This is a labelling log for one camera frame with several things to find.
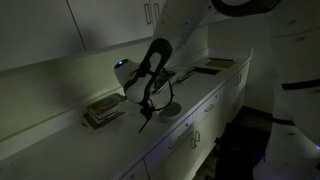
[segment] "drawer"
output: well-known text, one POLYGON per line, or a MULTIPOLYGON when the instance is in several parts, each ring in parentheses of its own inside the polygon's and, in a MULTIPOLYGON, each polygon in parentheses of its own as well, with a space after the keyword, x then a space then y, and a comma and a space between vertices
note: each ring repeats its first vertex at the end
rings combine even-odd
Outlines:
POLYGON ((200 107, 193 112, 192 118, 195 127, 207 117, 208 114, 212 112, 212 110, 219 103, 220 94, 219 91, 215 92, 212 96, 210 96, 200 107))
POLYGON ((151 174, 170 155, 170 153, 180 145, 192 130, 192 116, 189 116, 145 156, 144 160, 148 172, 151 174))
POLYGON ((284 83, 319 79, 320 29, 271 38, 274 59, 284 83))
POLYGON ((120 178, 121 180, 147 180, 149 179, 147 169, 144 165, 143 160, 136 164, 132 169, 130 169, 124 176, 120 178))
POLYGON ((320 1, 282 0, 268 16, 271 36, 315 29, 320 27, 320 1))

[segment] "dark floor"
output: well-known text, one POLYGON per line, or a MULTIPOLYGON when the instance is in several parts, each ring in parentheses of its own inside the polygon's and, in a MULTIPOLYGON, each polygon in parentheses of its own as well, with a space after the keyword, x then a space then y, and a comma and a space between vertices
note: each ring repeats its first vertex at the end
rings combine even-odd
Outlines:
POLYGON ((271 114, 243 107, 193 180, 229 179, 231 174, 251 179, 250 167, 263 156, 271 127, 271 114))

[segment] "white wall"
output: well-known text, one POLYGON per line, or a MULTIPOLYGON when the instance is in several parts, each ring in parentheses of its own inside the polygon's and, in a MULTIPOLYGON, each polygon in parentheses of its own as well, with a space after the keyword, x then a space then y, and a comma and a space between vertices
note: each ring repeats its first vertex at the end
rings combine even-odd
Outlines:
MULTIPOLYGON (((119 87, 117 61, 140 62, 150 39, 0 72, 0 141, 119 87)), ((196 30, 174 61, 207 47, 207 27, 196 30)))
POLYGON ((272 87, 277 72, 273 64, 267 17, 231 18, 211 24, 208 32, 209 48, 254 48, 244 105, 272 113, 272 87))

